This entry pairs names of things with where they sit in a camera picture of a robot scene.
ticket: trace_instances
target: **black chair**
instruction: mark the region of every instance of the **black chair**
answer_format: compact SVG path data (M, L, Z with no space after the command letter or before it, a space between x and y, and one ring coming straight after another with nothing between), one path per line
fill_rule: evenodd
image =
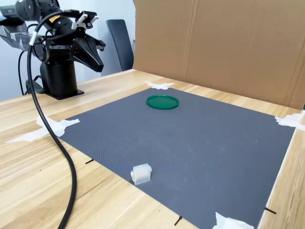
M107 20L107 25L113 38L122 71L132 69L133 52L125 21Z

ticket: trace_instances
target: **yellow label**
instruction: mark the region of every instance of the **yellow label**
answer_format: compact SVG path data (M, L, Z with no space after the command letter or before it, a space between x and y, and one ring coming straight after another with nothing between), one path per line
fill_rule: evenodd
M59 18L59 16L57 15L57 16L51 17L49 20L50 20L50 22L53 23L58 18Z

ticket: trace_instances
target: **white wall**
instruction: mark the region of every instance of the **white wall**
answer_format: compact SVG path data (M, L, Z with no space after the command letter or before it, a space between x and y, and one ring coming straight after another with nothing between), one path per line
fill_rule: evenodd
M0 6L14 5L16 0L0 0ZM126 22L128 34L131 43L135 39L135 7L132 0L59 0L62 10L88 10L94 11L99 15L99 19L93 24L93 28L87 30L87 34L102 40L105 44L105 51L100 53L101 60L104 63L102 73L96 73L88 67L75 62L75 72L77 82L89 80L104 75L117 73L121 71L118 56L114 43L106 25L109 19L124 19ZM10 47L5 41L0 39L0 55L5 61L0 62L0 100L21 96L21 90L18 79L18 57L21 50ZM25 91L25 81L27 79L26 55L21 59L21 78L23 89ZM37 58L32 58L33 77L40 74L39 67L41 62Z

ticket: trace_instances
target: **cable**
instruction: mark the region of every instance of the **cable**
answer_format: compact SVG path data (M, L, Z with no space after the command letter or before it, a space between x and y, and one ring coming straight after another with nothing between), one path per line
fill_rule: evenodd
M20 56L19 56L19 59L18 59L18 76L19 76L19 83L20 83L21 93L22 93L22 95L24 95L23 88L22 88L22 82L21 82L21 75L20 75L20 61L21 61L22 54L24 54L24 51L22 51L20 53Z
M43 38L40 42L36 42L35 44L41 44L41 43L43 43L47 38L49 38L49 36L47 36L47 34L48 34L49 32L51 32L51 31L53 31L53 30L47 30L47 31L46 31L46 34L45 34L45 36L44 36L44 38Z
M30 37L29 37L29 28L30 27L32 27L32 26L37 26L38 24L31 24L31 25L28 25L28 27L27 27L27 37L29 38L29 39L31 39Z
M29 28L30 28L30 27L33 27L33 26L37 26L37 25L38 25L38 24L31 24L31 25L29 25L29 26L27 27L26 34L27 34L27 37L28 37L29 39L31 39L31 38L29 37ZM47 34L48 34L49 32L51 32L51 31L53 31L53 30L47 30L46 33L45 33L44 38L43 38L40 42L36 42L35 44L41 44L41 43L43 43L47 38L53 37L53 35L52 35L52 36L47 36Z
M37 25L35 32L38 33L39 29L43 26L43 24L46 22L46 20L48 20L49 18L56 16L56 15L63 15L64 12L55 12L55 13L51 13L48 16L46 16L45 18L43 18L40 23ZM59 141L59 139L57 138L57 136L54 134L54 132L52 131L48 121L46 120L41 107L38 103L35 91L34 91L34 85L33 85L33 81L32 81L32 72L31 72L31 54L32 54L32 50L33 50L33 44L29 45L29 51L28 51L28 79L29 79L29 83L30 83L30 90L31 90L31 94L35 103L35 106L37 108L37 111L43 121L43 123L45 124L46 128L48 129L50 135L52 136L52 138L54 139L55 143L58 145L58 147L61 149L62 153L64 154L64 156L67 158L67 161L69 163L70 169L71 169L71 175L72 175L72 188L71 188L71 195L70 195L70 199L69 199L69 203L66 209L65 214L63 215L63 218L61 220L61 223L58 226L58 229L63 229L65 228L69 216L72 212L72 208L73 208L73 204L75 201L75 197L76 197L76 188L77 188L77 178L76 178L76 170L75 170L75 166L73 164L73 161L70 157L70 155L68 154L67 150L63 147L63 145L61 144L61 142Z

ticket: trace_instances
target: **cardboard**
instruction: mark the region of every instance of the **cardboard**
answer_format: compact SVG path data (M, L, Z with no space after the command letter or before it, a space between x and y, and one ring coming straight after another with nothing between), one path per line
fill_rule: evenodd
M304 1L134 0L134 4L134 69L303 108Z

